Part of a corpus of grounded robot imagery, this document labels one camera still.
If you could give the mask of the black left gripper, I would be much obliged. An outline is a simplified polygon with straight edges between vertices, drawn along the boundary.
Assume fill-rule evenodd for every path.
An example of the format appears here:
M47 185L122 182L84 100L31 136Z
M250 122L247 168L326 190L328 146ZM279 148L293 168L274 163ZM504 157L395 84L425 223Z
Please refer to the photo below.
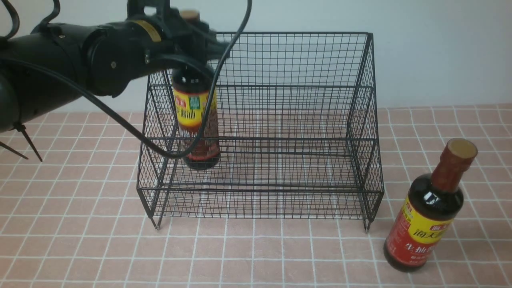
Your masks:
M127 73L191 69L213 74L211 60L225 61L230 42L222 42L194 11L179 11L168 0L129 0Z

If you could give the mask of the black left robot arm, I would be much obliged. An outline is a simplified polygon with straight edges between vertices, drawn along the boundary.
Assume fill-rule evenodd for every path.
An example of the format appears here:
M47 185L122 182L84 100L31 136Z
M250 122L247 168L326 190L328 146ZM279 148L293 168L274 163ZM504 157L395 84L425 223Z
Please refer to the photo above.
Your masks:
M184 67L164 55L203 64L228 47L206 22L185 19L168 0L129 0L126 20L96 26L53 22L60 12L55 0L51 13L18 38L19 16L5 3L14 23L1 38L1 132L82 97L64 79L95 96L117 97L132 80Z

